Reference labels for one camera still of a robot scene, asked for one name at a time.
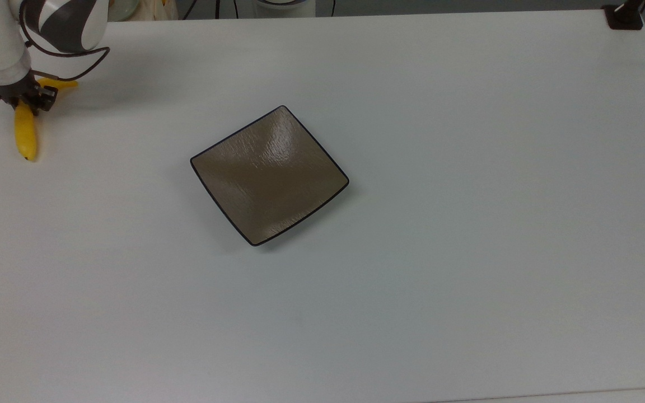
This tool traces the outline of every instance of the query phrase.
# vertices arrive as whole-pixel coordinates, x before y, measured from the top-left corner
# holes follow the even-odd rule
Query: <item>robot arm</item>
[[[103,37],[108,0],[0,0],[0,100],[16,107],[23,101],[34,112],[49,110],[56,89],[41,88],[18,20],[62,53],[80,54]]]

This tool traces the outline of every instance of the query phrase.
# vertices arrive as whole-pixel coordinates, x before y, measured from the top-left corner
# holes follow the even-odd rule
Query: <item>black cable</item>
[[[188,11],[186,11],[186,13],[185,13],[184,17],[182,18],[182,20],[186,20],[186,18],[188,18],[188,15],[190,14],[190,11],[192,11],[192,10],[193,10],[193,7],[195,6],[195,3],[196,3],[197,1],[198,1],[198,0],[193,0],[193,2],[192,2],[192,3],[190,3],[189,10],[188,10]]]
[[[58,76],[54,76],[53,74],[48,74],[48,73],[43,73],[39,71],[34,71],[34,74],[37,76],[42,76],[42,77],[47,77],[51,79],[57,79],[59,81],[74,81],[77,79],[80,79],[81,77],[86,76],[91,72],[93,69],[95,69],[100,62],[103,61],[103,59],[108,56],[108,53],[111,51],[111,48],[108,48],[108,46],[105,46],[104,48],[98,48],[98,49],[93,49],[93,50],[88,50],[88,51],[82,51],[81,53],[56,53],[56,51],[49,51],[44,48],[42,48],[36,41],[34,41],[34,38],[31,37],[29,34],[29,30],[26,28],[26,24],[24,23],[24,11],[26,8],[26,2],[27,0],[24,0],[21,2],[20,7],[18,8],[18,24],[21,25],[21,31],[24,32],[24,36],[26,37],[26,47],[28,48],[29,46],[34,46],[34,48],[37,48],[41,53],[43,54],[48,54],[48,56],[54,56],[54,57],[82,57],[82,56],[89,56],[90,54],[96,54],[96,53],[102,53],[101,57],[98,58],[94,64],[89,66],[89,68],[85,69],[84,72],[81,74],[78,74],[77,76],[74,77],[69,77],[69,78],[61,78]]]

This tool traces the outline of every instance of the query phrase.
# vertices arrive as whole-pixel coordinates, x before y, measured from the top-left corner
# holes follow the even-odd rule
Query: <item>table surface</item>
[[[474,403],[645,403],[645,390],[509,397],[475,400]]]
[[[171,21],[104,44],[39,119],[38,162],[0,104],[0,401],[645,387],[645,29]],[[189,158],[281,104],[350,186],[254,248]]]

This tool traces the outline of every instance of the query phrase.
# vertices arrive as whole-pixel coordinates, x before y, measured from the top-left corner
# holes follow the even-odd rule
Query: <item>banana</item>
[[[38,80],[41,87],[54,87],[57,90],[77,87],[75,81],[57,81],[55,79],[42,78]],[[36,158],[36,126],[34,125],[34,113],[31,108],[23,103],[18,103],[13,113],[13,135],[15,135],[16,148],[18,152],[28,161]]]
[[[18,103],[13,113],[13,135],[15,135],[16,148],[25,159],[33,161],[36,158],[36,128],[34,127],[34,113],[31,108],[23,103]]]

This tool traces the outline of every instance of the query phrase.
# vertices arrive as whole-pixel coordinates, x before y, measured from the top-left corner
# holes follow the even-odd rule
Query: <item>square plate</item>
[[[190,165],[253,246],[306,219],[350,183],[285,106],[194,156]]]

